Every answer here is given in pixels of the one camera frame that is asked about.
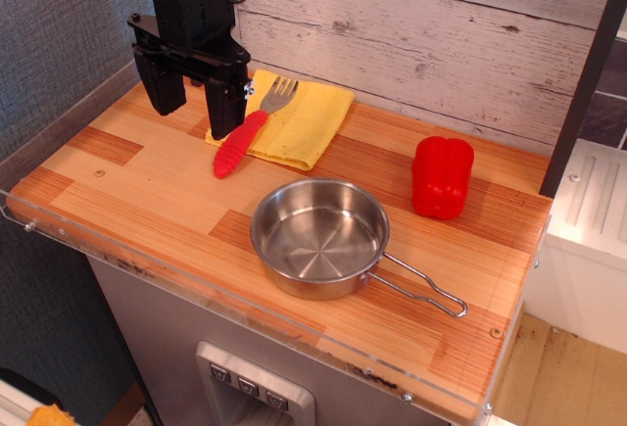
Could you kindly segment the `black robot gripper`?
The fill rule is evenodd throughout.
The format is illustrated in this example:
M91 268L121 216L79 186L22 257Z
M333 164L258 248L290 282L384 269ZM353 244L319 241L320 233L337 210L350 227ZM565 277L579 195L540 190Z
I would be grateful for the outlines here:
M155 111L167 116L186 102L183 77L205 85L211 135L221 140L246 111L250 54L232 36L228 0L153 0L154 16L132 14L133 55Z

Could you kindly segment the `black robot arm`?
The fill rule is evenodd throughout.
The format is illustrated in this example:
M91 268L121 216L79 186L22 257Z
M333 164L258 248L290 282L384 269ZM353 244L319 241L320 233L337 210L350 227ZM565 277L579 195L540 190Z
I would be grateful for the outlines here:
M185 79L205 88L211 134L220 140L244 121L248 51L232 36L238 0L153 0L134 14L135 65L153 108L167 116L186 102Z

